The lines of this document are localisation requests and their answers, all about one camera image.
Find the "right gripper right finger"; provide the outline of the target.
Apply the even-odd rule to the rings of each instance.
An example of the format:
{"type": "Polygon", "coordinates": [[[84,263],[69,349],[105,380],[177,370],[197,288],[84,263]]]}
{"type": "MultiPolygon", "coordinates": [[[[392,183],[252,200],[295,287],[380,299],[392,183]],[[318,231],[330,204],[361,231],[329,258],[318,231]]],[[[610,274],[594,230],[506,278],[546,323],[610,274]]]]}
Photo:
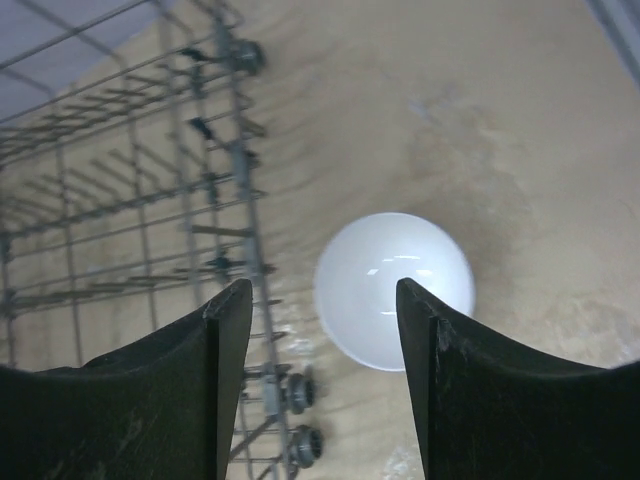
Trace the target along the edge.
{"type": "Polygon", "coordinates": [[[635,479],[639,365],[600,368],[517,342],[412,279],[397,322],[429,479],[635,479]]]}

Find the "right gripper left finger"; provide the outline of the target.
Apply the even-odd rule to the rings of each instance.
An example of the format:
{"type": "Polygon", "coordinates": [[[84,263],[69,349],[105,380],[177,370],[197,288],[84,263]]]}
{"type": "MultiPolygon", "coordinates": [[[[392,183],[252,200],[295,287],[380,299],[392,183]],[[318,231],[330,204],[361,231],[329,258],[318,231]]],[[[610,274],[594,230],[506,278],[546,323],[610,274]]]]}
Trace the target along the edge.
{"type": "Polygon", "coordinates": [[[252,323],[246,279],[85,365],[1,371],[5,479],[222,479],[252,323]]]}

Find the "white ceramic bowl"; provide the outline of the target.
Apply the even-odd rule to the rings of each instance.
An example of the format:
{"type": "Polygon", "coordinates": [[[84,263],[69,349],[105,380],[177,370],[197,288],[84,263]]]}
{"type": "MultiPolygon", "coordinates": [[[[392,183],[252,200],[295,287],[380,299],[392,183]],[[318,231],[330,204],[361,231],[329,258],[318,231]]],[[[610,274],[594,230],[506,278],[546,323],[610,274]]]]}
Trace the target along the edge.
{"type": "Polygon", "coordinates": [[[404,371],[396,309],[396,284],[404,278],[473,314],[471,265],[438,225],[383,212],[349,223],[329,241],[315,268],[313,299],[325,334],[342,353],[375,370],[404,371]]]}

